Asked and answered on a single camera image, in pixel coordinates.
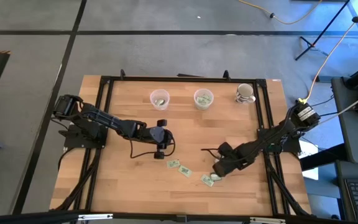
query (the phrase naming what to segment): plastic cup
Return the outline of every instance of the plastic cup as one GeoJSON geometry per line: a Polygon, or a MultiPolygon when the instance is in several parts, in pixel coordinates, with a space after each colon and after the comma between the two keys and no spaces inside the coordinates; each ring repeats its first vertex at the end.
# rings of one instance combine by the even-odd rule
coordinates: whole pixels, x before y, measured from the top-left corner
{"type": "Polygon", "coordinates": [[[154,108],[157,110],[166,110],[169,104],[169,93],[166,90],[154,90],[150,94],[150,102],[153,104],[154,108]],[[158,100],[164,100],[162,105],[157,105],[158,100]]]}
{"type": "Polygon", "coordinates": [[[211,91],[209,91],[207,89],[199,89],[194,93],[194,102],[196,104],[197,109],[199,109],[199,110],[208,109],[209,106],[211,106],[213,101],[214,101],[214,95],[212,94],[211,91]],[[207,104],[207,105],[202,105],[202,104],[199,104],[197,102],[197,97],[201,97],[201,96],[204,96],[204,95],[207,95],[207,96],[211,97],[211,102],[209,104],[207,104]]]}

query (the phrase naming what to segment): cable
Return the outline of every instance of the cable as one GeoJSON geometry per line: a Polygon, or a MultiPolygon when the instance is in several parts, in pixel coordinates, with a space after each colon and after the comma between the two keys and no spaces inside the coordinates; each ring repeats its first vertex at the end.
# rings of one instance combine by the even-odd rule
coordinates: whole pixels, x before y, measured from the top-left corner
{"type": "Polygon", "coordinates": [[[337,155],[335,155],[335,154],[333,154],[333,153],[331,153],[331,152],[329,152],[329,151],[325,151],[324,149],[320,149],[315,143],[311,142],[311,141],[308,140],[307,138],[305,138],[305,137],[303,137],[303,136],[302,136],[301,138],[303,138],[304,140],[308,141],[310,144],[316,146],[316,148],[317,148],[317,150],[318,150],[319,152],[325,152],[325,153],[331,154],[331,155],[333,155],[333,156],[335,156],[335,157],[338,158],[337,155]]]}
{"type": "MultiPolygon", "coordinates": [[[[164,156],[171,156],[174,152],[175,152],[175,148],[176,148],[176,146],[177,146],[177,144],[176,144],[176,142],[175,142],[175,139],[173,138],[173,135],[172,135],[172,133],[168,133],[170,136],[171,136],[171,138],[172,138],[172,141],[173,141],[173,149],[172,149],[172,152],[171,153],[169,153],[169,154],[167,154],[167,155],[164,155],[164,156]]],[[[131,159],[134,159],[134,158],[136,158],[136,157],[139,157],[139,156],[143,156],[143,155],[146,155],[146,154],[154,154],[155,152],[143,152],[143,153],[140,153],[139,155],[136,155],[136,156],[133,156],[133,153],[134,153],[134,147],[133,147],[133,145],[132,145],[132,140],[131,139],[128,139],[129,140],[129,143],[131,144],[131,154],[129,155],[129,157],[131,158],[131,159]]]]}
{"type": "Polygon", "coordinates": [[[324,102],[321,102],[321,103],[317,103],[317,104],[315,104],[315,105],[310,105],[310,106],[311,106],[311,107],[314,107],[314,106],[322,105],[322,104],[324,104],[324,103],[329,102],[329,101],[332,100],[333,98],[334,98],[334,95],[331,95],[330,99],[328,99],[328,100],[326,100],[326,101],[324,101],[324,102]]]}
{"type": "Polygon", "coordinates": [[[171,136],[172,138],[172,141],[173,141],[173,149],[172,149],[172,152],[169,153],[168,155],[165,155],[165,156],[171,156],[174,152],[175,152],[175,148],[177,146],[176,142],[175,142],[175,139],[173,138],[173,134],[169,131],[168,134],[171,136]]]}
{"type": "Polygon", "coordinates": [[[345,32],[345,34],[341,37],[341,39],[339,40],[339,42],[335,45],[335,47],[331,50],[331,52],[328,54],[328,56],[326,57],[326,60],[324,61],[324,63],[322,64],[322,66],[320,67],[320,69],[317,71],[316,75],[314,76],[314,79],[313,79],[313,82],[311,83],[311,87],[310,87],[310,90],[309,90],[309,94],[308,96],[305,98],[305,99],[301,99],[299,98],[299,102],[305,104],[308,99],[310,98],[311,96],[311,92],[313,90],[313,86],[314,86],[314,83],[316,82],[316,79],[318,77],[318,75],[320,74],[321,70],[323,69],[323,67],[326,65],[328,59],[330,58],[330,56],[333,54],[333,52],[336,50],[336,48],[339,46],[339,44],[342,42],[342,40],[345,38],[345,36],[347,35],[347,33],[349,33],[349,31],[352,29],[352,27],[354,26],[354,24],[356,24],[355,22],[353,22],[353,24],[348,28],[348,30],[345,32]]]}
{"type": "Polygon", "coordinates": [[[249,5],[249,6],[252,6],[252,7],[255,7],[255,8],[257,8],[257,9],[260,9],[260,10],[263,10],[263,11],[267,12],[268,14],[270,14],[270,18],[274,18],[274,19],[276,19],[278,22],[281,22],[282,24],[285,24],[285,25],[295,24],[295,23],[301,21],[302,19],[306,18],[308,15],[311,14],[311,12],[313,12],[313,11],[316,9],[316,7],[317,7],[318,5],[320,5],[320,3],[321,3],[322,1],[323,1],[323,0],[320,0],[320,1],[317,3],[317,5],[315,5],[313,8],[311,8],[311,9],[309,10],[309,12],[306,13],[304,16],[302,16],[300,19],[298,19],[298,20],[296,20],[296,21],[293,21],[293,22],[284,22],[284,21],[280,20],[279,18],[277,18],[277,16],[275,16],[274,13],[269,12],[268,10],[266,10],[266,9],[260,7],[260,6],[251,4],[251,3],[246,2],[246,1],[243,1],[243,0],[239,0],[239,2],[241,2],[241,3],[247,4],[247,5],[249,5]]]}
{"type": "Polygon", "coordinates": [[[67,154],[67,153],[69,153],[71,150],[73,150],[74,148],[69,148],[69,149],[67,149],[67,151],[65,151],[61,156],[60,156],[60,158],[59,158],[59,162],[57,163],[57,170],[59,171],[59,169],[60,169],[60,163],[62,162],[62,159],[63,159],[63,157],[65,157],[65,155],[67,154]]]}
{"type": "MultiPolygon", "coordinates": [[[[358,108],[354,108],[354,109],[351,109],[351,110],[347,110],[346,112],[349,112],[349,111],[358,111],[358,108]]],[[[320,116],[327,116],[327,115],[332,115],[332,114],[336,114],[338,112],[332,112],[332,113],[327,113],[327,114],[322,114],[320,116]]]]}
{"type": "Polygon", "coordinates": [[[202,149],[202,151],[207,151],[207,152],[209,152],[215,159],[222,159],[222,155],[221,155],[221,157],[219,158],[218,156],[215,156],[212,152],[211,152],[211,150],[217,150],[217,149],[202,149]]]}
{"type": "Polygon", "coordinates": [[[336,118],[337,116],[339,116],[339,115],[345,113],[348,109],[352,108],[352,107],[353,107],[354,105],[356,105],[356,104],[358,104],[358,100],[357,100],[356,102],[354,102],[353,104],[351,104],[350,106],[348,106],[347,108],[345,108],[344,110],[342,110],[341,112],[335,114],[335,116],[332,116],[332,117],[328,118],[327,120],[318,123],[315,127],[317,127],[317,126],[319,126],[319,125],[322,125],[322,124],[324,124],[325,122],[329,121],[330,119],[334,119],[334,118],[336,118]]]}
{"type": "Polygon", "coordinates": [[[128,140],[129,140],[129,143],[131,144],[131,154],[129,155],[129,157],[131,159],[135,159],[136,157],[143,156],[143,155],[146,155],[146,154],[154,154],[154,152],[143,152],[143,153],[140,153],[139,155],[133,156],[134,147],[132,145],[132,140],[131,139],[128,139],[128,140]]]}
{"type": "Polygon", "coordinates": [[[67,126],[65,126],[64,124],[62,124],[62,123],[60,123],[60,122],[58,122],[58,121],[55,121],[57,118],[51,118],[50,119],[50,121],[52,121],[52,122],[54,122],[54,123],[57,123],[57,124],[59,124],[59,125],[61,125],[61,126],[63,126],[67,131],[68,131],[68,127],[67,126]]]}

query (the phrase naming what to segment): floor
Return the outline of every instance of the floor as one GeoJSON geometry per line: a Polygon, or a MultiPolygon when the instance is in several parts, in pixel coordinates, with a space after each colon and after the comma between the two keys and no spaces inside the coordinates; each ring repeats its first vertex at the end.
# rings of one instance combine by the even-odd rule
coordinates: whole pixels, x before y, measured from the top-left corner
{"type": "MultiPolygon", "coordinates": [[[[293,21],[315,2],[251,0],[285,21],[293,21]]],[[[352,0],[358,12],[358,0],[352,0]]],[[[71,30],[81,0],[0,0],[0,30],[71,30]]],[[[321,31],[342,3],[324,2],[305,20],[286,26],[236,0],[92,0],[88,1],[79,30],[275,30],[321,31]]],[[[352,15],[346,8],[329,28],[345,31],[352,15]]],[[[312,41],[316,37],[307,36],[312,41]]],[[[323,37],[317,46],[329,52],[339,36],[323,37]]],[[[0,50],[12,55],[0,81],[0,215],[10,212],[17,185],[37,137],[40,123],[69,35],[0,35],[0,50]]],[[[178,73],[221,77],[279,78],[287,105],[308,93],[313,76],[325,56],[308,52],[297,35],[78,35],[59,94],[78,94],[83,75],[175,76],[178,73]]],[[[346,37],[329,59],[322,75],[349,76],[358,70],[358,36],[346,37]]],[[[330,84],[317,83],[309,103],[327,100],[330,84]]],[[[317,106],[318,113],[336,110],[334,101],[317,106]]],[[[24,212],[48,209],[57,176],[63,137],[51,124],[47,131],[24,212]]],[[[307,133],[319,147],[343,139],[337,119],[307,133]]],[[[336,200],[310,195],[313,213],[330,217],[326,210],[336,200]]]]}

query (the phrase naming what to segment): paper money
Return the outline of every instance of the paper money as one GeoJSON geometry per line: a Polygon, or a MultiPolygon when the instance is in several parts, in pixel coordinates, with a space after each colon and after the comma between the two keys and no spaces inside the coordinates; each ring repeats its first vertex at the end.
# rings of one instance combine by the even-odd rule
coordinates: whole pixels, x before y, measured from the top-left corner
{"type": "Polygon", "coordinates": [[[178,167],[180,166],[180,162],[178,159],[175,159],[174,161],[168,161],[167,162],[167,167],[168,168],[174,168],[174,167],[178,167]]]}
{"type": "Polygon", "coordinates": [[[189,168],[184,167],[184,166],[182,166],[182,165],[180,165],[178,171],[179,171],[180,173],[182,173],[183,175],[187,176],[187,177],[190,177],[190,175],[191,175],[191,173],[192,173],[192,171],[189,170],[189,168]]]}
{"type": "Polygon", "coordinates": [[[203,174],[201,176],[201,181],[204,182],[204,184],[212,187],[212,185],[214,185],[214,181],[211,180],[211,178],[209,178],[207,175],[203,174]]]}
{"type": "Polygon", "coordinates": [[[222,177],[218,176],[218,175],[215,174],[215,173],[211,173],[211,180],[213,180],[213,181],[219,181],[219,180],[222,180],[222,177]]]}
{"type": "Polygon", "coordinates": [[[200,105],[208,105],[211,102],[211,97],[208,95],[202,95],[196,98],[197,103],[200,105]]]}

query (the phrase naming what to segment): coffee mug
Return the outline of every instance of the coffee mug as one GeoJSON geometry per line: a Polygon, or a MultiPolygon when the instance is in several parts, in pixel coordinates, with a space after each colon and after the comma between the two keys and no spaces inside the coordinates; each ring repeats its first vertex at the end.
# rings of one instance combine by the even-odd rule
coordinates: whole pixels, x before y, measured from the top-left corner
{"type": "Polygon", "coordinates": [[[238,103],[253,103],[256,98],[252,95],[254,88],[246,83],[240,84],[237,87],[236,102],[238,103]]]}

